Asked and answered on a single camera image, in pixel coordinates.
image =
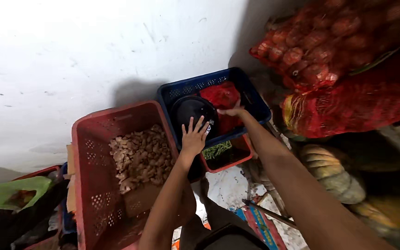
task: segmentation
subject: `blue plastic crate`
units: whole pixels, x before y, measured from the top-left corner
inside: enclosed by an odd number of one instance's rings
[[[173,127],[168,110],[171,109],[174,102],[180,97],[199,95],[200,90],[208,88],[211,85],[219,85],[226,80],[234,83],[236,89],[240,92],[241,104],[245,106],[245,109],[249,111],[260,124],[264,124],[271,119],[271,111],[268,106],[264,103],[245,72],[239,68],[224,69],[203,76],[164,84],[158,88],[157,98],[163,108],[164,116],[169,123],[178,149],[181,149],[181,138],[177,136],[178,133],[175,132],[175,129],[181,128]],[[246,128],[236,127],[225,135],[208,138],[205,143],[205,148],[237,138],[245,133]]]

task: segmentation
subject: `red mesh bag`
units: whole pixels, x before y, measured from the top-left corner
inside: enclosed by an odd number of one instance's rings
[[[233,82],[225,81],[220,85],[213,85],[200,90],[200,96],[207,99],[216,109],[232,109],[240,99],[240,93]],[[219,134],[223,135],[243,122],[236,116],[219,114]]]
[[[289,129],[308,138],[364,132],[399,121],[400,54],[332,88],[288,96],[283,116]]]
[[[250,54],[284,77],[287,88],[307,94],[367,70],[399,48],[400,0],[312,0],[270,27]],[[328,65],[330,72],[302,72],[312,64]]]

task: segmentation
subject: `ginger root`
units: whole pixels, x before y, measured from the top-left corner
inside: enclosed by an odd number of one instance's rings
[[[163,185],[175,164],[166,135],[157,124],[142,132],[118,136],[109,146],[121,194],[149,181],[153,185]]]

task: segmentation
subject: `white wall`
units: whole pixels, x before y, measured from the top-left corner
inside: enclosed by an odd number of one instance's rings
[[[280,0],[0,0],[0,167],[66,161],[78,118],[247,55]]]

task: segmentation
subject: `dirty floor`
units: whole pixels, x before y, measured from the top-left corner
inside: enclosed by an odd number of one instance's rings
[[[256,194],[262,196],[266,192],[263,185],[252,183],[248,171],[244,172],[239,165],[220,171],[219,173],[206,173],[206,178],[209,180],[208,197],[228,210],[242,207],[244,205],[242,199],[253,199]],[[194,190],[198,189],[198,185],[200,185],[200,182],[193,183],[192,188]],[[196,214],[202,219],[203,223],[206,223],[205,208],[200,203],[199,197],[195,196],[197,200]],[[260,205],[279,213],[271,196],[264,199]],[[307,246],[298,230],[280,223],[269,216],[268,218],[274,221],[288,250],[301,250]],[[180,232],[181,227],[174,231],[173,241],[180,238]]]

